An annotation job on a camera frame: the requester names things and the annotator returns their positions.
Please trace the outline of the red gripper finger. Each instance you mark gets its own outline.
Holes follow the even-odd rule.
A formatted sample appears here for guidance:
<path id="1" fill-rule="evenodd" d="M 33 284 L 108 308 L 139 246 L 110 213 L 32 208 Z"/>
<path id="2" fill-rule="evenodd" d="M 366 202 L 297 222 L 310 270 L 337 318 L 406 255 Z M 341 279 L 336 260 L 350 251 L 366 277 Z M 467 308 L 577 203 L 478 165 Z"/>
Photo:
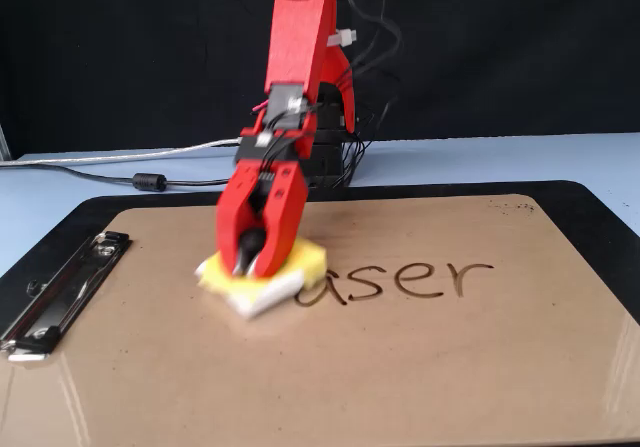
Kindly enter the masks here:
<path id="1" fill-rule="evenodd" d="M 280 269 L 296 239 L 308 196 L 298 162 L 278 161 L 269 195 L 262 210 L 266 231 L 264 247 L 255 262 L 255 275 L 271 277 Z"/>
<path id="2" fill-rule="evenodd" d="M 257 225 L 249 197 L 258 180 L 258 161 L 240 160 L 216 205 L 216 247 L 228 274 L 235 268 L 239 238 Z"/>

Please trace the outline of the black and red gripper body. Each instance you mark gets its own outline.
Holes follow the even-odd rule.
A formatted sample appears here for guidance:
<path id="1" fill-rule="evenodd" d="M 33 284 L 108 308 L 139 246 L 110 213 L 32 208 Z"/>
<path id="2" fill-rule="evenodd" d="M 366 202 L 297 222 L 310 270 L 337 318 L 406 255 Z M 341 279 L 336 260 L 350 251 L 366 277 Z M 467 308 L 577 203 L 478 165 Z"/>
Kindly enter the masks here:
<path id="1" fill-rule="evenodd" d="M 242 162 L 257 163 L 260 173 L 273 171 L 276 163 L 293 162 L 302 168 L 301 162 L 309 154 L 300 152 L 300 146 L 314 141 L 310 133 L 286 130 L 280 133 L 262 131 L 257 135 L 241 136 L 239 146 L 234 157 L 235 169 L 232 179 L 236 180 L 241 172 Z"/>

